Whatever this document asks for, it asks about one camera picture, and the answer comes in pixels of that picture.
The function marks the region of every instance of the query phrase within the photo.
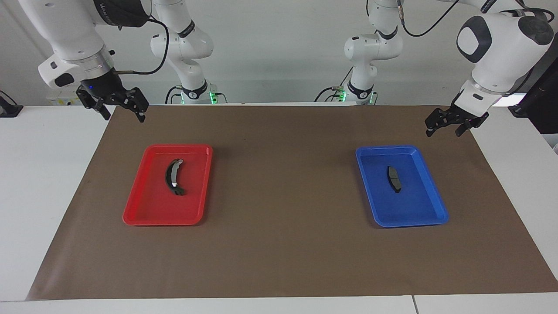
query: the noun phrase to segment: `red tray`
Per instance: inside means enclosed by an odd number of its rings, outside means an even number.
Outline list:
[[[208,145],[162,144],[149,146],[136,175],[124,222],[132,226],[191,226],[204,214],[213,149]],[[170,163],[180,158],[177,181],[186,190],[174,195],[165,181]]]

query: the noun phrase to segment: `green indicator light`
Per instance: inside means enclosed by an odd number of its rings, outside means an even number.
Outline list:
[[[211,99],[211,103],[212,103],[212,104],[216,104],[216,103],[217,103],[217,98],[215,97],[215,93],[209,92],[209,98]]]
[[[369,104],[376,104],[376,100],[378,99],[378,93],[372,92],[372,96],[370,97]]]

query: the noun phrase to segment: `brown paper mat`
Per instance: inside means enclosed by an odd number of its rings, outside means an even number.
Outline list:
[[[36,299],[376,296],[558,291],[470,133],[433,138],[433,107],[117,109],[28,295]],[[214,148],[197,227],[131,227],[146,147]],[[382,229],[355,150],[416,145],[446,225]]]

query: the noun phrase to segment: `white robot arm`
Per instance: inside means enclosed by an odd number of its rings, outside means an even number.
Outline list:
[[[143,122],[149,106],[138,88],[126,90],[114,70],[111,53],[95,32],[96,24],[141,27],[151,15],[150,0],[19,0],[54,55],[39,66],[51,88],[80,82],[77,94],[86,108],[108,120],[105,104],[133,111]]]
[[[455,131],[457,136],[481,126],[488,118],[488,108],[530,71],[554,38],[547,16],[540,9],[528,8],[515,0],[461,2],[476,6],[483,13],[467,20],[457,38],[459,52],[475,68],[450,108],[446,111],[437,108],[425,120],[428,137],[451,124],[460,125]]]
[[[184,0],[153,0],[161,22],[170,30],[170,45],[166,62],[176,71],[185,103],[207,103],[216,87],[208,83],[200,65],[194,61],[209,57],[213,52],[211,38],[198,28],[190,17]],[[151,50],[163,58],[166,34],[153,36]]]
[[[353,74],[343,86],[344,100],[357,104],[367,104],[371,99],[378,73],[372,62],[393,59],[403,50],[397,0],[374,0],[369,21],[376,28],[374,34],[355,36],[345,43],[345,56],[353,62]]]

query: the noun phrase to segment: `blue tray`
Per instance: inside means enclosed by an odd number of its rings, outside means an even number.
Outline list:
[[[386,228],[440,225],[448,212],[418,148],[372,146],[357,149],[358,166],[376,222]],[[396,193],[388,167],[397,170]]]

